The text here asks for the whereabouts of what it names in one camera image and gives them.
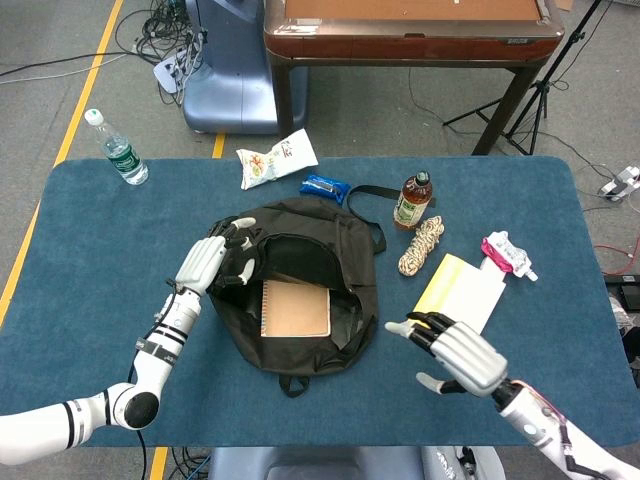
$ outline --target gray floor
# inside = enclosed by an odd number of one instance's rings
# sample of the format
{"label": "gray floor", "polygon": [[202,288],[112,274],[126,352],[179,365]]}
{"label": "gray floor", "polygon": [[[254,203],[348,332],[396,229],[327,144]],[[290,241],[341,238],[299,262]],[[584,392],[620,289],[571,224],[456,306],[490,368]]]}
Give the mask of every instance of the gray floor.
{"label": "gray floor", "polygon": [[[589,2],[576,0],[564,14],[571,30]],[[128,0],[120,18],[148,2]],[[96,50],[109,15],[110,1],[0,0],[0,71],[14,66]],[[122,30],[133,41],[136,22]],[[638,164],[640,144],[640,9],[614,4],[597,34],[565,79],[571,88],[553,90],[549,119],[542,129],[573,144],[591,161],[618,172]],[[109,50],[115,50],[113,41]],[[91,59],[32,69],[24,76],[51,75],[88,67]],[[416,108],[407,89],[408,70],[317,68],[312,71],[308,132],[318,156],[422,155],[469,153],[477,135],[443,130],[433,116]],[[450,117],[499,97],[509,81],[503,71],[414,70],[416,100]],[[20,78],[2,77],[0,81]],[[42,193],[86,74],[46,81],[0,85],[0,285],[9,275],[33,210]],[[126,132],[145,157],[210,157],[214,138],[198,135],[185,125],[181,112],[163,105],[149,66],[127,57],[100,69],[89,106]],[[368,128],[362,128],[363,116]],[[457,126],[478,131],[483,124],[469,119]],[[81,124],[69,159],[98,156],[90,131]],[[266,151],[275,137],[227,138],[225,156],[236,148]],[[495,153],[515,154],[501,142]],[[567,161],[579,188],[595,192],[602,180],[557,140],[542,136],[537,153]],[[585,209],[603,200],[581,196]],[[633,198],[640,209],[640,194]],[[594,243],[629,249],[638,235],[640,217],[625,203],[612,210],[585,213]],[[603,270],[619,268],[622,256],[598,253]],[[640,264],[634,267],[640,272]],[[624,460],[640,466],[640,444],[615,449]],[[500,448],[508,478],[563,478],[531,448]],[[0,466],[6,480],[65,478],[139,478],[139,449],[78,449],[32,464]]]}

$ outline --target brown notebook cover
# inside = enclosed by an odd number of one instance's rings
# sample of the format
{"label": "brown notebook cover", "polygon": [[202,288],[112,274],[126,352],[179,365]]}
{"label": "brown notebook cover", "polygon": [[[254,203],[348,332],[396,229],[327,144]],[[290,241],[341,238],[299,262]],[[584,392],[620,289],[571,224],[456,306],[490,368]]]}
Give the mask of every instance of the brown notebook cover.
{"label": "brown notebook cover", "polygon": [[267,280],[262,287],[263,337],[326,337],[331,333],[329,289]]}

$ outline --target notebook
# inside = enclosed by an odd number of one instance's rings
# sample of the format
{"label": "notebook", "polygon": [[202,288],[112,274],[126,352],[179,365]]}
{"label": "notebook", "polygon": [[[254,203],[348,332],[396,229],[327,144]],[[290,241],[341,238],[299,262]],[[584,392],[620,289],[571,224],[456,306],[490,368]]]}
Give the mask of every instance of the notebook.
{"label": "notebook", "polygon": [[504,287],[495,275],[447,253],[414,310],[443,313],[482,333]]}
{"label": "notebook", "polygon": [[331,334],[329,289],[267,280],[262,286],[263,337],[327,337]]}

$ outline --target robotic arm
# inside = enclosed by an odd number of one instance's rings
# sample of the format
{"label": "robotic arm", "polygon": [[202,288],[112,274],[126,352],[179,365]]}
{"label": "robotic arm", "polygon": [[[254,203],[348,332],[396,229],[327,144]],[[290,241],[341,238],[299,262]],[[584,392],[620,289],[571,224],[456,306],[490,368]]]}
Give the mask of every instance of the robotic arm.
{"label": "robotic arm", "polygon": [[212,236],[191,248],[169,295],[147,335],[136,342],[133,361],[137,381],[112,385],[99,394],[49,407],[0,416],[0,464],[17,465],[73,448],[104,425],[129,430],[147,427],[160,407],[162,388],[200,314],[200,297],[212,283],[245,285],[255,267],[249,259],[237,276],[218,276],[227,249],[251,246],[248,238],[232,238],[255,224],[242,218],[221,224]]}
{"label": "robotic arm", "polygon": [[418,373],[426,388],[440,395],[491,396],[500,415],[572,480],[640,478],[640,470],[609,454],[531,386],[508,379],[507,360],[468,325],[439,313],[407,317],[385,328],[426,350],[455,379]]}

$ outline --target brown table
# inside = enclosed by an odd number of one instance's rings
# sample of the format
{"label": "brown table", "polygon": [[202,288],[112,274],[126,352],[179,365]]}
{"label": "brown table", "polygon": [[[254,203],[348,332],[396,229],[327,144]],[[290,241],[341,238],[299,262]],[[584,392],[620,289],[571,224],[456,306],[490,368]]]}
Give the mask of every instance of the brown table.
{"label": "brown table", "polygon": [[473,151],[490,152],[564,35],[553,0],[266,0],[281,137],[301,65],[506,68],[513,80]]}

